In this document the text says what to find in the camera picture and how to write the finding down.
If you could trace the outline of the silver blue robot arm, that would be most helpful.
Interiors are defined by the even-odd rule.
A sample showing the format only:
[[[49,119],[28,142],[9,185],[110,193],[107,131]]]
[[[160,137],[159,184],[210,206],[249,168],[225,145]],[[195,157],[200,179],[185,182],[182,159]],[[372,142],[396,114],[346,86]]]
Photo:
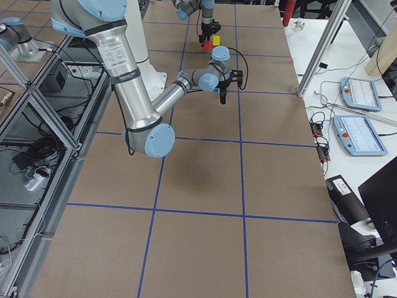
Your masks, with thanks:
[[[213,9],[215,2],[212,0],[173,0],[173,6],[176,8],[176,14],[180,20],[186,20],[196,11],[201,13],[201,30],[198,34],[199,42],[209,41],[212,35],[215,35],[220,29],[221,25],[213,18]]]
[[[57,32],[95,43],[117,99],[129,116],[125,141],[129,149],[147,156],[162,158],[172,150],[175,132],[163,116],[193,87],[212,92],[230,83],[230,51],[217,46],[206,68],[181,71],[152,100],[133,56],[135,49],[146,45],[137,1],[52,1],[51,21]]]

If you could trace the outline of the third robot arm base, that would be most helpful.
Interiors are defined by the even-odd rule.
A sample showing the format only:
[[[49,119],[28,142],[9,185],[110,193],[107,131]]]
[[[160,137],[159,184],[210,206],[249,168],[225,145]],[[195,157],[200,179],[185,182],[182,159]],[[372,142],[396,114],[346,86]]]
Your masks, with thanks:
[[[15,62],[39,63],[46,48],[33,39],[23,21],[18,17],[1,19],[1,46],[10,52]]]

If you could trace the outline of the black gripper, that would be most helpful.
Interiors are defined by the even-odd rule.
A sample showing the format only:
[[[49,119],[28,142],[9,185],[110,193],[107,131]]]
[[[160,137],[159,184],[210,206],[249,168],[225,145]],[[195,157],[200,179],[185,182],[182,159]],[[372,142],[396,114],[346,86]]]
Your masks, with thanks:
[[[210,38],[213,34],[216,34],[220,31],[221,25],[217,21],[212,21],[210,24],[201,24],[202,33],[200,34],[200,38]]]
[[[218,93],[220,95],[220,104],[226,104],[227,89],[230,86],[229,81],[219,81],[217,85]]]

